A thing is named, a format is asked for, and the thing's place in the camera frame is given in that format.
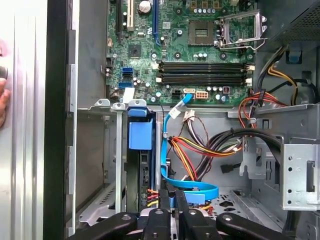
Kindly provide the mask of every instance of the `yellow wire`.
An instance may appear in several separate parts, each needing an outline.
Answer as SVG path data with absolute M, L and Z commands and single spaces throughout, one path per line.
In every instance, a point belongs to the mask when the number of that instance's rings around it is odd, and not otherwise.
M 286 81 L 288 81 L 288 82 L 290 82 L 292 84 L 292 86 L 294 87 L 294 92 L 293 92 L 293 98 L 292 98 L 291 104 L 292 105 L 296 105 L 295 101 L 296 101 L 296 98 L 297 98 L 296 96 L 298 94 L 298 85 L 290 77 L 288 77 L 284 73 L 275 70 L 274 69 L 274 65 L 271 65 L 269 67 L 268 74 L 272 75 L 272 76 L 279 77 L 279 78 L 283 78 L 283 79 L 285 79 Z
M 158 204 L 158 203 L 159 203 L 158 200 L 157 200 L 157 201 L 152 201 L 152 202 L 148 203 L 146 206 L 149 208 L 149 207 L 151 207 L 152 205 Z
M 203 210 L 207 210 L 207 209 L 209 209 L 209 208 L 211 208 L 211 205 L 209 205 L 209 206 L 204 206 L 204 207 L 200 207 L 200 209 L 203 209 Z
M 207 152 L 207 153 L 210 153 L 210 154 L 215 154 L 215 155 L 219 155 L 219 156 L 230 156 L 230 155 L 232 155 L 232 154 L 235 154 L 235 152 L 220 153 L 220 152 L 216 152 L 216 151 L 210 151 L 210 150 L 208 150 L 208 149 L 206 149 L 206 148 L 204 148 L 204 147 L 202 147 L 202 146 L 200 146 L 200 145 L 195 144 L 194 142 L 192 142 L 192 141 L 190 141 L 189 139 L 187 139 L 187 138 L 185 138 L 185 137 L 182 137 L 182 136 L 175 136 L 174 138 L 181 139 L 181 140 L 183 140 L 183 141 L 185 141 L 185 142 L 187 142 L 187 143 L 195 146 L 196 148 L 199 148 L 199 149 L 201 149 L 201 150 L 203 150 L 203 151 L 205 151 L 205 152 Z
M 188 172 L 191 180 L 194 181 L 195 178 L 194 178 L 194 176 L 193 176 L 193 174 L 192 174 L 192 171 L 191 171 L 189 165 L 187 164 L 186 158 L 184 157 L 183 153 L 182 153 L 181 150 L 180 150 L 180 147 L 178 146 L 177 143 L 175 143 L 175 142 L 173 142 L 173 141 L 172 141 L 172 145 L 173 145 L 173 147 L 178 151 L 178 155 L 180 156 L 181 161 L 183 162 L 183 165 L 184 165 L 186 171 Z

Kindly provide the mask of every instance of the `blue plastic latch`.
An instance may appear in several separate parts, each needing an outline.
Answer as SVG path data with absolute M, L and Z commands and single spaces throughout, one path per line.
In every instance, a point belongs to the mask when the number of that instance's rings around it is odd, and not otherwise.
M 204 194 L 184 193 L 185 199 L 189 204 L 205 204 L 206 198 Z
M 152 150 L 153 119 L 150 122 L 130 122 L 129 149 Z
M 289 61 L 290 63 L 296 64 L 299 63 L 301 57 L 301 51 L 290 51 L 289 52 Z
M 147 109 L 144 108 L 135 108 L 135 109 L 130 109 L 128 111 L 128 116 L 129 117 L 139 117 L 139 118 L 145 118 L 147 116 Z

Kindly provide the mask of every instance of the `motherboard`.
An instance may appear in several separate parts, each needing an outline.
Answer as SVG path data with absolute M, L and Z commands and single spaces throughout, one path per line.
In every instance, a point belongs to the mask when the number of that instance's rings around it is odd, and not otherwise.
M 219 48 L 220 19 L 254 10 L 250 0 L 110 0 L 105 66 L 108 97 L 126 88 L 148 104 L 236 106 L 248 92 L 250 48 Z M 247 17 L 231 21 L 231 41 L 254 35 Z

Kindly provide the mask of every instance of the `black plastic clip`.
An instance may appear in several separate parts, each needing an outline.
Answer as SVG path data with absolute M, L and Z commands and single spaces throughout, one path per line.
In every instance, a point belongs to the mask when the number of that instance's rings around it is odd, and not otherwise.
M 264 98 L 265 98 L 265 94 L 266 94 L 266 89 L 261 89 L 260 95 L 259 95 L 259 99 L 258 99 L 258 105 L 259 107 L 262 107 L 264 105 Z

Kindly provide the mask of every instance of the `green circuit board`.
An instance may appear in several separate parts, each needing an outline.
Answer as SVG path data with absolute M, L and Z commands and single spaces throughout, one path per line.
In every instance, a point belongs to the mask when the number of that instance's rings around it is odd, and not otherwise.
M 215 21 L 221 16 L 232 15 L 241 12 L 239 3 L 232 4 L 234 0 L 159 0 L 158 2 L 158 41 L 164 37 L 164 41 L 156 44 L 153 34 L 153 10 L 149 14 L 139 13 L 139 4 L 142 0 L 134 0 L 134 29 L 129 31 L 122 28 L 121 40 L 117 31 L 117 5 L 109 4 L 107 20 L 107 67 L 112 64 L 110 74 L 106 74 L 106 84 L 109 98 L 112 101 L 121 101 L 124 89 L 121 86 L 134 87 L 136 99 L 145 99 L 148 104 L 156 104 L 160 101 L 164 105 L 173 105 L 181 100 L 181 97 L 173 97 L 173 93 L 185 89 L 194 92 L 207 92 L 204 98 L 194 98 L 191 104 L 195 105 L 229 105 L 237 106 L 247 95 L 247 86 L 228 86 L 228 91 L 215 91 L 215 85 L 201 85 L 196 82 L 185 84 L 165 84 L 157 81 L 158 61 L 183 62 L 183 63 L 253 63 L 253 51 L 248 49 L 241 54 L 230 50 L 222 52 L 213 45 L 190 45 L 191 23 L 207 22 L 210 28 L 213 26 L 213 38 L 215 38 Z M 248 4 L 246 11 L 254 9 L 254 5 Z M 127 12 L 128 0 L 123 0 L 122 12 Z M 230 25 L 230 37 L 244 39 L 251 37 L 254 32 L 253 18 L 244 18 L 241 21 L 232 22 Z M 207 36 L 207 29 L 200 29 L 198 35 Z M 129 81 L 123 82 L 122 68 L 133 68 L 133 76 Z

